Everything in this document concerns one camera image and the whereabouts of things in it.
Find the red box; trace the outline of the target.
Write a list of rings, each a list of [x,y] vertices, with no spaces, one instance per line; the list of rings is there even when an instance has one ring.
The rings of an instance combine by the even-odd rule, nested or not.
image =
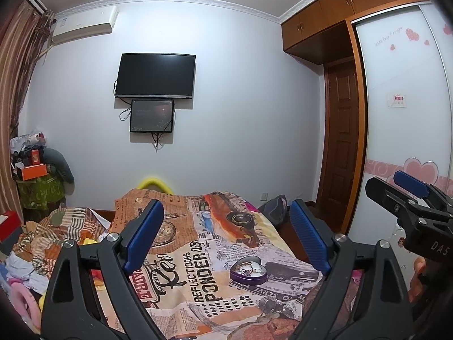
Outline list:
[[[7,210],[0,216],[0,241],[4,243],[22,225],[19,215]]]

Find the brown wooden door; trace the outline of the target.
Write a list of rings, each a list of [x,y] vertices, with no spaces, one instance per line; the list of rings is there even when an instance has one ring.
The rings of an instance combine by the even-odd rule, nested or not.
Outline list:
[[[345,233],[358,147],[359,106],[354,60],[346,58],[328,64],[325,85],[325,135],[316,208],[333,232]]]

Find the dark backpack on floor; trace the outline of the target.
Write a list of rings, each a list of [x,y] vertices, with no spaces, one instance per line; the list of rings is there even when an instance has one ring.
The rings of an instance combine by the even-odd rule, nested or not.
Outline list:
[[[283,224],[286,218],[287,207],[287,198],[282,194],[265,202],[259,207],[259,211],[273,224],[274,227],[279,227]]]

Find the white sliding wardrobe door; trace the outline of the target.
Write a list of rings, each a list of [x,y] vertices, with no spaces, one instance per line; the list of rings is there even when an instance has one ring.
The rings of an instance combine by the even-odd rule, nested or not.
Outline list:
[[[402,170],[452,194],[452,27],[432,3],[354,22],[367,98],[362,180]]]

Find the purple heart-shaped tin box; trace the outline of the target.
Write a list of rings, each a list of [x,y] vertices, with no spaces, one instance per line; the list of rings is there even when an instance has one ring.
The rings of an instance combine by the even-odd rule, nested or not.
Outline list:
[[[258,286],[267,281],[268,274],[258,256],[246,256],[230,268],[230,279],[244,285]]]

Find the orange box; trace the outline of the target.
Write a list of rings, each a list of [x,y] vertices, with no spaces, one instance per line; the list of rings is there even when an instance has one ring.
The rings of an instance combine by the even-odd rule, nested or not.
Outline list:
[[[21,179],[23,181],[33,180],[39,177],[44,177],[48,174],[47,167],[45,164],[40,163],[21,169]]]

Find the newspaper print bed blanket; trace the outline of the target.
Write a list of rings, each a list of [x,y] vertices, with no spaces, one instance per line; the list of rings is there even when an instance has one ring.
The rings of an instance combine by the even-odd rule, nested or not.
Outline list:
[[[164,221],[130,281],[166,339],[288,339],[302,321],[304,300],[322,274],[298,260],[271,222],[242,197],[197,197],[130,190],[115,202],[111,222],[84,207],[61,207],[28,223],[1,264],[1,284],[13,291],[25,322],[40,328],[44,296],[57,255],[68,239],[98,243],[120,232],[152,199]],[[267,281],[230,279],[230,268],[258,256]]]

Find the brown upper wardrobe cabinets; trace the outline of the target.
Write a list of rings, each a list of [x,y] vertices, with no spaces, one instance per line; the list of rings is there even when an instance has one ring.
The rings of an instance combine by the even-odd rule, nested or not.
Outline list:
[[[282,23],[283,50],[315,65],[351,57],[346,19],[400,1],[316,0]]]

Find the striped red curtain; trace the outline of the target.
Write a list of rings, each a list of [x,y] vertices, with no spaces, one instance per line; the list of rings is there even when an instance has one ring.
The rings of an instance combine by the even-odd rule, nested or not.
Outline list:
[[[15,211],[20,219],[10,140],[17,135],[20,111],[39,54],[50,39],[54,17],[52,10],[40,14],[28,0],[19,0],[1,26],[1,212]]]

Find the white air conditioner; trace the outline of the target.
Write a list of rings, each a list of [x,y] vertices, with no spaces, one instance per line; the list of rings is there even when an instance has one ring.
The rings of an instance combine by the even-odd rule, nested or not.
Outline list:
[[[52,35],[53,44],[62,44],[97,35],[111,34],[118,15],[115,5],[93,8],[59,18]]]

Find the small black wall monitor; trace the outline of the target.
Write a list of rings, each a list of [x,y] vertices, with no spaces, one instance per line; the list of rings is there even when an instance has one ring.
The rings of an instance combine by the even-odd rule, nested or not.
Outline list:
[[[173,100],[133,100],[131,133],[172,133],[174,128]]]

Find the black wall television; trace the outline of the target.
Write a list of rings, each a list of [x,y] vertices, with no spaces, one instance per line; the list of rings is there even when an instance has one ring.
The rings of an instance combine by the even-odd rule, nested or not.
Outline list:
[[[115,97],[190,99],[196,71],[194,54],[124,53]]]

